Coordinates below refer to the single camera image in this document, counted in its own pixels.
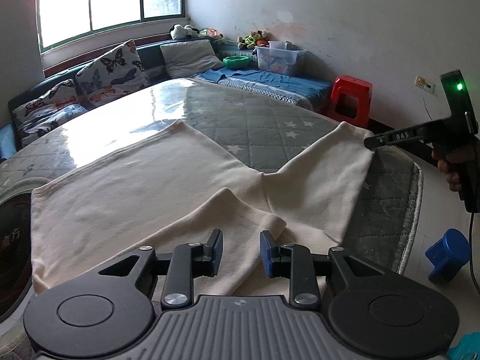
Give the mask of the person's right hand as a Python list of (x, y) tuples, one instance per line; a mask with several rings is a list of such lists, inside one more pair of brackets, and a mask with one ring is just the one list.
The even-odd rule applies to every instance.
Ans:
[(459, 174), (454, 171), (454, 165), (463, 162), (465, 160), (465, 154), (459, 151), (441, 154), (433, 150), (431, 156), (437, 162), (439, 171), (445, 175), (450, 191), (459, 192), (461, 190), (461, 183)]

